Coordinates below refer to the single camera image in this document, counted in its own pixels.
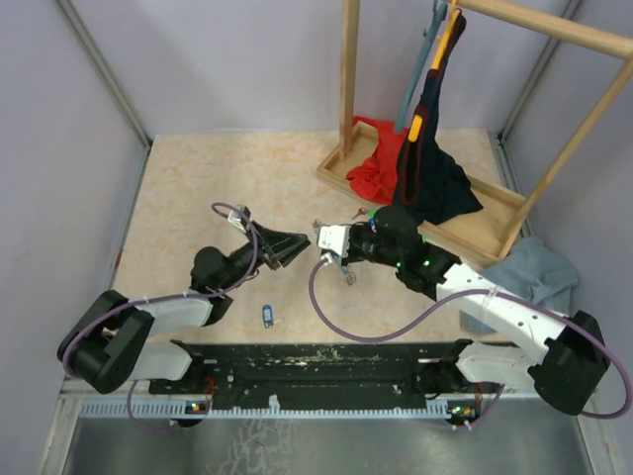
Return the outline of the large keyring with blue grip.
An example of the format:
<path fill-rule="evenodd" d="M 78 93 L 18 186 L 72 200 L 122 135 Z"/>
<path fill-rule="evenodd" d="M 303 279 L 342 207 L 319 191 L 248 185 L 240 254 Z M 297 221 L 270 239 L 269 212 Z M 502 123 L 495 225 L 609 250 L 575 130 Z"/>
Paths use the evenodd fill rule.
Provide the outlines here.
<path fill-rule="evenodd" d="M 316 234 L 316 246 L 329 264 L 335 264 L 348 286 L 356 282 L 356 275 L 349 269 L 346 259 L 349 251 L 351 224 L 328 225 L 316 219 L 313 229 Z"/>

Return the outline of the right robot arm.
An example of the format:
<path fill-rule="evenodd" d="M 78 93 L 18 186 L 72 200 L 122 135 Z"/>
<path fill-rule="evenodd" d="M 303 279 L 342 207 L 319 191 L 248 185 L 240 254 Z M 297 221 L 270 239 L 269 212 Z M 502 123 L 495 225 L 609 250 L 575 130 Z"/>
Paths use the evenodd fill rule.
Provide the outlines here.
<path fill-rule="evenodd" d="M 592 315 L 558 314 L 494 284 L 456 254 L 426 240 L 400 207 L 384 207 L 372 219 L 346 226 L 344 234 L 344 263 L 392 267 L 409 290 L 455 304 L 510 339 L 513 346 L 506 349 L 463 344 L 441 368 L 449 389 L 465 391 L 474 382 L 525 383 L 566 415 L 584 412 L 610 366 Z"/>

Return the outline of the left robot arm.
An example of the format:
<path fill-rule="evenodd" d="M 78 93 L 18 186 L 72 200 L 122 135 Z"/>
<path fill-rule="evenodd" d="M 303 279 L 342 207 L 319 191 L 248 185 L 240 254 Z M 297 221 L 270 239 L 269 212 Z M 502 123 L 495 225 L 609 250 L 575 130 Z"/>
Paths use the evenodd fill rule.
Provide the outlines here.
<path fill-rule="evenodd" d="M 178 342 L 148 339 L 219 322 L 233 302 L 231 290 L 256 276 L 261 266 L 288 266 L 311 243 L 305 234 L 273 231 L 256 222 L 244 233 L 247 243 L 230 254 L 213 246 L 201 248 L 184 293 L 137 301 L 116 290 L 102 293 L 57 349 L 66 373 L 101 394 L 134 380 L 168 380 L 187 393 L 199 390 L 206 369 L 192 352 Z"/>

